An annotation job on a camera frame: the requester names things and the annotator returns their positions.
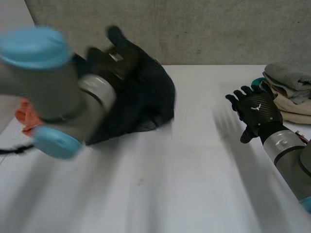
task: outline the gray wall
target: gray wall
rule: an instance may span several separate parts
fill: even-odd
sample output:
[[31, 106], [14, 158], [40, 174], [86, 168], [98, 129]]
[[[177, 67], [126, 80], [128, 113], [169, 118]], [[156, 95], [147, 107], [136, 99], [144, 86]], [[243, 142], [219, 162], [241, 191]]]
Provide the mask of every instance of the gray wall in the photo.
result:
[[267, 64], [309, 69], [311, 0], [26, 0], [36, 23], [62, 30], [79, 54], [125, 34], [165, 65]]

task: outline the black cloth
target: black cloth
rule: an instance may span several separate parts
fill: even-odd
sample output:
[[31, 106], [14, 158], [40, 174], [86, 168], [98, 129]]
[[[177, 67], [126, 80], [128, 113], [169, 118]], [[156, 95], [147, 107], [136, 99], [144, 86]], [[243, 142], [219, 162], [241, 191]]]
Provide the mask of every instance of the black cloth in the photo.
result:
[[[134, 73], [135, 81], [117, 93], [112, 109], [86, 145], [126, 133], [151, 131], [174, 117], [175, 86], [162, 65], [129, 42], [118, 27], [110, 27], [107, 36], [116, 47], [129, 46], [135, 49], [140, 55], [140, 65]], [[85, 66], [92, 67], [96, 60], [94, 57], [98, 54], [98, 49], [90, 49]], [[79, 69], [80, 74], [84, 72], [84, 69]]]

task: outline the white tabletop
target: white tabletop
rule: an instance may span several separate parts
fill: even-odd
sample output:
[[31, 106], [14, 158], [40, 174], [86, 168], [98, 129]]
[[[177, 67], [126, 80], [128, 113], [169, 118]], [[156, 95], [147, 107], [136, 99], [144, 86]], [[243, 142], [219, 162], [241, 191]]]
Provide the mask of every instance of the white tabletop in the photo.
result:
[[[1, 233], [309, 233], [305, 213], [225, 95], [264, 66], [166, 66], [175, 120], [84, 148], [0, 164]], [[289, 125], [311, 138], [310, 126]], [[29, 141], [13, 119], [0, 147]]]

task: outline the carbon fiber robotic hand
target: carbon fiber robotic hand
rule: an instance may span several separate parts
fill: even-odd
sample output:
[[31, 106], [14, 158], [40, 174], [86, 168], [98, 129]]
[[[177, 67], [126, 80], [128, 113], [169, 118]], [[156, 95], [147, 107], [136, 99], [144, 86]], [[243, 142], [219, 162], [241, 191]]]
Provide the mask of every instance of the carbon fiber robotic hand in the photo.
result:
[[242, 143], [248, 143], [252, 138], [258, 137], [260, 129], [266, 128], [270, 122], [282, 126], [281, 112], [273, 102], [269, 87], [264, 87], [267, 91], [262, 91], [256, 85], [252, 85], [253, 90], [248, 86], [242, 86], [241, 90], [245, 94], [240, 90], [235, 90], [233, 93], [237, 98], [233, 95], [226, 95], [226, 99], [232, 103], [232, 109], [238, 113], [240, 120], [247, 125], [240, 139]]

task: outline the black cable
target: black cable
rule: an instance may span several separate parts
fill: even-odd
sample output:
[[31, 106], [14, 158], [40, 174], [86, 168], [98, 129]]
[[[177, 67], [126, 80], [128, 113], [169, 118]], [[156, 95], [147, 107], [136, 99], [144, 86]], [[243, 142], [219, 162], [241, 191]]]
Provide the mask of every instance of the black cable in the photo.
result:
[[33, 144], [19, 146], [13, 149], [0, 149], [0, 157], [6, 156], [7, 154], [22, 154], [25, 152], [25, 150], [29, 150], [32, 148], [34, 148]]

